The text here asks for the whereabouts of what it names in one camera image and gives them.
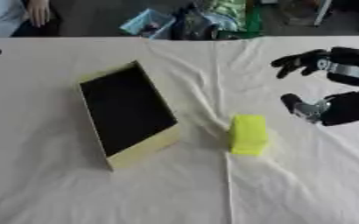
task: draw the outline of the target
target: person's hand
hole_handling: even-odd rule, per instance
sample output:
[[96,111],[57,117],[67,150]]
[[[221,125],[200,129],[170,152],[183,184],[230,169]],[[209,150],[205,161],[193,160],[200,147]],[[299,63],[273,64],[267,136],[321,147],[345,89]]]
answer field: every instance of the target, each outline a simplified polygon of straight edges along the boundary
[[46,24],[50,20],[49,0],[30,0],[27,12],[34,26]]

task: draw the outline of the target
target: person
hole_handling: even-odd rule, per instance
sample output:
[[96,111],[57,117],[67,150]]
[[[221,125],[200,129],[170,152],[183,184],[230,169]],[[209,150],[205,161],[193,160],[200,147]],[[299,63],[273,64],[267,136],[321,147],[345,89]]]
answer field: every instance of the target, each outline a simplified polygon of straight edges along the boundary
[[49,0],[0,0],[0,38],[57,36],[59,27]]

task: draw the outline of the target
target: yellow box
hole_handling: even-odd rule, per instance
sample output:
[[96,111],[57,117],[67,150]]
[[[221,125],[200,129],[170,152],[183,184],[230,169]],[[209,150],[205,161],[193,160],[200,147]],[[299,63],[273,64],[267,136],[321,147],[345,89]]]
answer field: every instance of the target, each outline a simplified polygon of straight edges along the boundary
[[268,143],[262,115],[235,115],[230,134],[230,151],[234,154],[258,156]]

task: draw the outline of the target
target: wrinkled cloth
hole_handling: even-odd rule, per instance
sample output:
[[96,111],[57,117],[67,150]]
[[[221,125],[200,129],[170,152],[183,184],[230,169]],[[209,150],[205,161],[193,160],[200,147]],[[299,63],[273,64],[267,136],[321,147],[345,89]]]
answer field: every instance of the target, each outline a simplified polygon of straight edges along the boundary
[[[0,223],[358,223],[359,122],[287,113],[356,90],[316,72],[276,79],[271,61],[359,37],[171,42],[142,38],[0,39]],[[138,60],[179,120],[181,139],[109,171],[75,85]],[[259,157],[231,155],[235,114],[266,119]]]

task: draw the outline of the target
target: box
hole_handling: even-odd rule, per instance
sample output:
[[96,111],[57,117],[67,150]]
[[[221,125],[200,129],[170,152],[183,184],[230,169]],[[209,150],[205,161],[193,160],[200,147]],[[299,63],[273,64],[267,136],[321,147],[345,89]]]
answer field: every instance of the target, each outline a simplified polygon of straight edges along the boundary
[[159,29],[148,38],[170,39],[170,28],[174,21],[173,16],[160,13],[156,10],[146,9],[138,14],[138,16],[121,25],[120,29],[131,35],[138,35],[147,24],[155,23],[159,25]]
[[136,61],[89,76],[79,87],[113,169],[134,164],[179,139],[176,118]]

